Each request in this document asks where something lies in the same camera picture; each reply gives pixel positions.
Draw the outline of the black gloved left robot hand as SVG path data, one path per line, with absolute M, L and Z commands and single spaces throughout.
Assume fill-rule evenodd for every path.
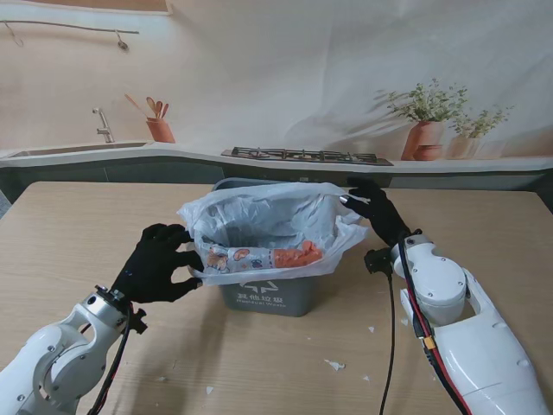
M 179 224 L 155 224 L 143 229 L 112 289 L 134 303 L 173 303 L 199 288 L 202 282 L 196 277 L 184 282 L 172 281 L 174 272 L 179 268 L 203 270 L 197 252 L 179 250 L 181 245 L 191 241 L 187 229 Z

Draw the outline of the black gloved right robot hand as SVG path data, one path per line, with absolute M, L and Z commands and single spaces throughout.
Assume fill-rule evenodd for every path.
M 375 181 L 363 177 L 348 177 L 346 183 L 350 189 L 347 196 L 341 196 L 340 202 L 368 219 L 374 232 L 388 247 L 397 245 L 401 236 L 423 233 L 420 229 L 411 231 L 407 227 L 392 201 Z

